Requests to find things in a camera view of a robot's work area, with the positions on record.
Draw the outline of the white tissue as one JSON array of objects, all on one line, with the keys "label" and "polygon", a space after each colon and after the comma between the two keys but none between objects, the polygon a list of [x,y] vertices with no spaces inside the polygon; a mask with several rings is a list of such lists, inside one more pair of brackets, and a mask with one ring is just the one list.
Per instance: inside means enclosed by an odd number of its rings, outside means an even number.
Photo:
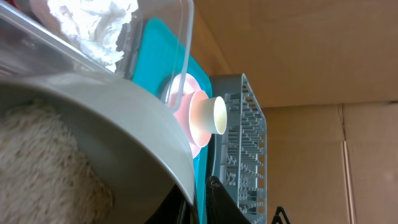
[{"label": "white tissue", "polygon": [[55,19],[53,32],[108,70],[115,72],[123,50],[117,49],[123,25],[138,10],[130,0],[48,0],[49,14]]}]

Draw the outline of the grey bowl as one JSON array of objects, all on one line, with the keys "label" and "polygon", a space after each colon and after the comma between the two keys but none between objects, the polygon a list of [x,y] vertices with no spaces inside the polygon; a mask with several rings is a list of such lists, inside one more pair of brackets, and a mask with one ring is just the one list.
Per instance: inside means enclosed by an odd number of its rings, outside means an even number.
[{"label": "grey bowl", "polygon": [[140,86],[112,75],[58,73],[1,78],[1,110],[41,98],[73,131],[114,192],[106,223],[149,223],[176,185],[198,223],[192,152],[172,112]]}]

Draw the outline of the pale green cup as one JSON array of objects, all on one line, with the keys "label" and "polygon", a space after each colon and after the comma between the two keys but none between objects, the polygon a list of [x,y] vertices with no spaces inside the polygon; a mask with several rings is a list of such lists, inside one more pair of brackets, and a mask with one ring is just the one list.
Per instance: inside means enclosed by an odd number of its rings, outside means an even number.
[{"label": "pale green cup", "polygon": [[224,134],[228,122],[226,104],[220,96],[203,100],[204,130],[212,134]]}]

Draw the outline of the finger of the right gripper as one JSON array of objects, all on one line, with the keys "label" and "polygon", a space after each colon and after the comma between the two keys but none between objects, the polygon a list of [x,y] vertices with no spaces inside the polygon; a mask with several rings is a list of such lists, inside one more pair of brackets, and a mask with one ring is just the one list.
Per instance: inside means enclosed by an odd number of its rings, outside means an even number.
[{"label": "finger of the right gripper", "polygon": [[290,220],[282,206],[276,208],[271,224],[290,224]]}]

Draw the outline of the rice food leftovers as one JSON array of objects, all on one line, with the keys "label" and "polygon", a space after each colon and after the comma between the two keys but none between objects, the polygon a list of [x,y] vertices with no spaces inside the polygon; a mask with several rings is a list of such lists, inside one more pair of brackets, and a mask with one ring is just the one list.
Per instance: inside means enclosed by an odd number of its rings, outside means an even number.
[{"label": "rice food leftovers", "polygon": [[15,106],[1,117],[1,223],[96,223],[111,188],[52,105]]}]

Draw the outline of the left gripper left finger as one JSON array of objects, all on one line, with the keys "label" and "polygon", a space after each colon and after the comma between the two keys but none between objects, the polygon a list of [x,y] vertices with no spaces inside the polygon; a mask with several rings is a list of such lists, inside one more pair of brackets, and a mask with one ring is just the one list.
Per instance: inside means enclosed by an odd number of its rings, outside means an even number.
[{"label": "left gripper left finger", "polygon": [[158,209],[150,217],[151,224],[184,224],[187,222],[187,202],[174,185]]}]

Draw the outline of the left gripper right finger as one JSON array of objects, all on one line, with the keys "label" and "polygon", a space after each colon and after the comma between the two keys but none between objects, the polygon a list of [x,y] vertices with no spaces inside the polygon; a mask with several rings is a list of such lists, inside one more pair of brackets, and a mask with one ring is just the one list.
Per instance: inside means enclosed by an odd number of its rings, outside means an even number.
[{"label": "left gripper right finger", "polygon": [[208,224],[250,224],[216,176],[206,181],[206,215]]}]

